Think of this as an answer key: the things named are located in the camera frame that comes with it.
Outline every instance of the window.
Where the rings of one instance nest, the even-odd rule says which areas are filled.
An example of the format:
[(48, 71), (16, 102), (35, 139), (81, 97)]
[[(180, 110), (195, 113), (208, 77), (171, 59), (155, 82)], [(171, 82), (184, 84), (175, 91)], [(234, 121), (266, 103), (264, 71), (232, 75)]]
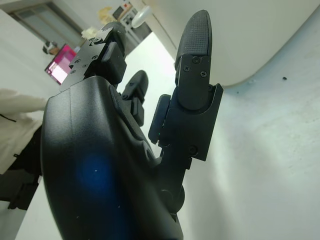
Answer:
[(52, 3), (15, 11), (11, 16), (43, 42), (54, 41), (60, 48), (64, 44), (75, 48), (83, 42), (79, 27), (62, 17)]

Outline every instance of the metal screw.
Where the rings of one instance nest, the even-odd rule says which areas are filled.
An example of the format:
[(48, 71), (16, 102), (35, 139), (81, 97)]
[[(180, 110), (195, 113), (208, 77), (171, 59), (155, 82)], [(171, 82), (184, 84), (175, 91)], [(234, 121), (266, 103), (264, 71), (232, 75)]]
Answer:
[(200, 72), (201, 77), (205, 78), (207, 76), (207, 72), (206, 71), (202, 71)]
[(192, 58), (192, 62), (193, 62), (194, 64), (198, 64), (198, 63), (200, 63), (200, 58), (197, 57), (197, 56), (195, 56), (195, 57)]
[(193, 146), (193, 145), (191, 145), (191, 146), (189, 146), (189, 154), (191, 155), (191, 156), (194, 156), (194, 155), (196, 155), (197, 153), (198, 153), (198, 149), (197, 149), (197, 147), (196, 146)]
[(187, 66), (187, 65), (185, 65), (185, 66), (183, 67), (183, 71), (185, 71), (185, 72), (189, 72), (189, 71), (190, 71), (190, 67), (189, 67), (189, 66)]
[(102, 38), (101, 37), (96, 37), (94, 40), (93, 40), (93, 43), (94, 44), (99, 44), (102, 42)]

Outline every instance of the pink screen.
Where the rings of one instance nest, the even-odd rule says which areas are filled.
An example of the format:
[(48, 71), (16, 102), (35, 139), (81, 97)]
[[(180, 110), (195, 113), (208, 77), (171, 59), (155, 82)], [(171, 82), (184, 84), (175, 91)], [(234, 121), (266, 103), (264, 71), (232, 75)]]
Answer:
[(59, 84), (62, 84), (71, 71), (69, 64), (76, 55), (77, 53), (69, 45), (65, 44), (46, 67), (45, 71)]

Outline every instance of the white sleeve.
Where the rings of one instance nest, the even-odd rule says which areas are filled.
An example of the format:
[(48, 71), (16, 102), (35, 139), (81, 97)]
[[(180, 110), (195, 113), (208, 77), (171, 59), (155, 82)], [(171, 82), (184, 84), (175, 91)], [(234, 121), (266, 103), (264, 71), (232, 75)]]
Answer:
[(43, 111), (47, 101), (45, 98), (23, 95), (14, 90), (0, 88), (0, 114)]

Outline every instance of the robotic hand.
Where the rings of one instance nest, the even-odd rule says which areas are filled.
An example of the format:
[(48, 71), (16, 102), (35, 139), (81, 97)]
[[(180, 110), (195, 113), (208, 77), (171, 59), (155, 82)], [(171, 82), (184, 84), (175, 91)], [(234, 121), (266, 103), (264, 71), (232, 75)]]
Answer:
[(206, 160), (223, 89), (209, 84), (208, 12), (187, 23), (175, 62), (176, 88), (162, 95), (149, 139), (139, 126), (148, 77), (139, 71), (122, 95), (125, 30), (109, 23), (88, 40), (61, 93), (47, 103), (41, 162), (47, 198), (64, 240), (182, 240), (177, 217), (192, 158)]

